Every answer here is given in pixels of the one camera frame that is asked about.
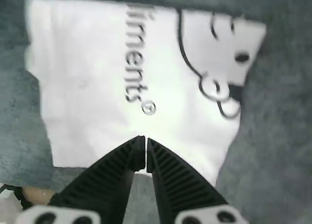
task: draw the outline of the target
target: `ribbed grip texture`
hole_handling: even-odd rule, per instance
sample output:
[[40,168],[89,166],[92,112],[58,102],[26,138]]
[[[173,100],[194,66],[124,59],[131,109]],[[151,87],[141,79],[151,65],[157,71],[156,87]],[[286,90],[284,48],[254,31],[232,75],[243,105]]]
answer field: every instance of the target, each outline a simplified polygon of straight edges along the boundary
[[227,203],[194,168],[152,139],[147,143],[147,172],[153,174],[160,223],[174,223],[184,210]]
[[124,143],[86,169],[49,205],[96,211],[102,224],[121,224],[135,171],[145,168],[145,137]]

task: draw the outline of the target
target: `gray fabric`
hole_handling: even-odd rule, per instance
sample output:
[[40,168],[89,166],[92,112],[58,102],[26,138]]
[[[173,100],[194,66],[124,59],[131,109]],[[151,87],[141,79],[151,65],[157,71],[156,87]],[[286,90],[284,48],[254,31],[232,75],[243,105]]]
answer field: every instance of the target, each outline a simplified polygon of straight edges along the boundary
[[[268,34],[248,75],[218,190],[252,224],[312,219],[312,0],[123,0],[244,15]],[[39,89],[24,69],[23,0],[0,0],[0,181],[61,190],[82,169],[52,168]],[[126,223],[158,223],[152,182],[137,176]]]

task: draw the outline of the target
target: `cartoon drawing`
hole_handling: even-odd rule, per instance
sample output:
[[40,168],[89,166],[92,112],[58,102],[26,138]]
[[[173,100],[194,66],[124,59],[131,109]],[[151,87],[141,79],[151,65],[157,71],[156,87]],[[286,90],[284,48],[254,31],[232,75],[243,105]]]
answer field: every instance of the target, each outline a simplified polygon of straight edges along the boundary
[[[245,77],[265,26],[209,12],[177,12],[181,55],[198,77],[199,91],[216,102],[223,117],[238,117]],[[229,103],[236,105],[225,108]]]

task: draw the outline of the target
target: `black line drawing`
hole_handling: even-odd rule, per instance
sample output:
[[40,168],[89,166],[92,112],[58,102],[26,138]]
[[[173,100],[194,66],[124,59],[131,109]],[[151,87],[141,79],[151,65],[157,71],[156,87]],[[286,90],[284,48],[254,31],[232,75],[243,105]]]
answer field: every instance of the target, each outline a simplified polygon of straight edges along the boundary
[[[178,43],[179,43],[179,47],[180,47],[180,52],[181,52],[181,55],[183,57],[183,60],[185,61],[186,65],[191,69],[191,71],[198,77],[199,81],[198,81],[198,87],[199,87],[199,90],[200,92],[209,100],[211,101],[214,101],[217,103],[217,106],[219,108],[219,111],[221,113],[221,115],[227,119],[234,119],[236,118],[239,114],[240,114],[240,111],[241,111],[241,95],[242,95],[242,89],[243,87],[241,86],[237,86],[235,84],[227,84],[228,87],[229,87],[229,90],[230,90],[230,93],[229,93],[229,96],[226,97],[226,98],[223,98],[223,99],[218,99],[218,98],[215,98],[211,95],[208,95],[207,93],[205,93],[204,89],[203,89],[203,80],[205,78],[207,78],[209,76],[208,72],[205,72],[203,74],[201,74],[199,71],[197,71],[193,66],[192,64],[190,63],[190,61],[188,60],[187,58],[187,55],[185,53],[185,50],[184,50],[184,46],[183,46],[183,31],[182,31],[182,21],[183,21],[183,15],[182,15],[182,10],[181,9],[177,9],[177,13],[178,13],[178,27],[177,27],[177,39],[178,39]],[[214,22],[215,22],[215,14],[212,13],[212,17],[211,17],[211,20],[210,20],[210,30],[211,30],[211,33],[213,35],[213,37],[215,38],[215,40],[220,40],[220,38],[218,37],[218,34],[216,33],[215,31],[215,28],[214,28]],[[230,29],[231,29],[231,32],[233,34],[235,34],[235,26],[234,26],[234,19],[232,18],[230,20],[230,25],[229,25]],[[235,54],[235,61],[237,63],[245,63],[247,61],[249,61],[249,53],[248,52],[245,52],[245,51],[241,51],[241,52],[237,52]],[[213,83],[215,85],[215,88],[216,88],[216,92],[219,93],[220,92],[220,84],[217,80],[213,80]],[[228,115],[226,114],[224,111],[223,111],[223,108],[222,108],[222,103],[225,103],[227,101],[230,100],[230,98],[236,100],[239,102],[240,104],[240,107],[238,108],[237,112],[235,112],[234,114],[232,115]]]

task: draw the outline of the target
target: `registered trademark symbol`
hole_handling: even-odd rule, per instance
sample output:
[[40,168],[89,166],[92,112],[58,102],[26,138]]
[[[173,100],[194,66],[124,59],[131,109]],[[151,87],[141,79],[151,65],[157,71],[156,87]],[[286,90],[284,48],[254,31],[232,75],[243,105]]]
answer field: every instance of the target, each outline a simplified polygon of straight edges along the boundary
[[141,107],[143,112],[147,115],[153,115],[156,112],[156,105],[153,101],[143,101]]

